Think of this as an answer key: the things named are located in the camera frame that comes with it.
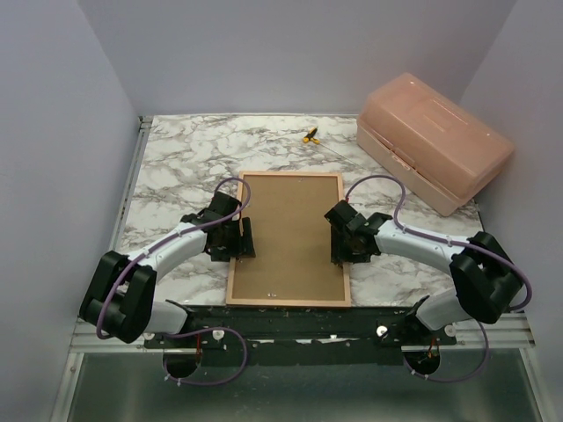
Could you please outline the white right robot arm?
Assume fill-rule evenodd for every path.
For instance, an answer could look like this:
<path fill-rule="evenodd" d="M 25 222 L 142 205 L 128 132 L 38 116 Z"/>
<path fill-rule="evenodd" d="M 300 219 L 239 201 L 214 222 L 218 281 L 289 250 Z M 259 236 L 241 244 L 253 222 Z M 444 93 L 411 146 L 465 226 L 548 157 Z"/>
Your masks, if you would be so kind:
<path fill-rule="evenodd" d="M 449 237 L 409 229 L 392 216 L 365 217 L 347 201 L 332 207 L 331 261 L 342 265 L 368 263 L 374 256 L 394 255 L 430 266 L 453 280 L 451 289 L 419 299 L 388 332 L 403 345 L 427 343 L 445 326 L 474 319 L 496 323 L 524 285 L 523 276 L 496 239 Z"/>

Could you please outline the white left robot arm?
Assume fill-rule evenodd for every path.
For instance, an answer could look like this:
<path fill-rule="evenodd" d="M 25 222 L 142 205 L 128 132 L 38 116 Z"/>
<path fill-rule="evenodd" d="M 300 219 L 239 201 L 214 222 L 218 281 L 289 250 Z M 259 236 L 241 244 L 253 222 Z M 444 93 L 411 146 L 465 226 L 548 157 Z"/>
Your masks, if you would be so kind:
<path fill-rule="evenodd" d="M 194 340 L 188 312 L 154 299 L 157 282 L 190 258 L 213 262 L 253 258 L 252 225 L 239 214 L 248 202 L 215 192 L 209 205 L 184 215 L 161 239 L 130 253 L 109 251 L 99 260 L 78 316 L 102 339 L 131 343 L 143 334 L 164 334 L 176 347 Z"/>

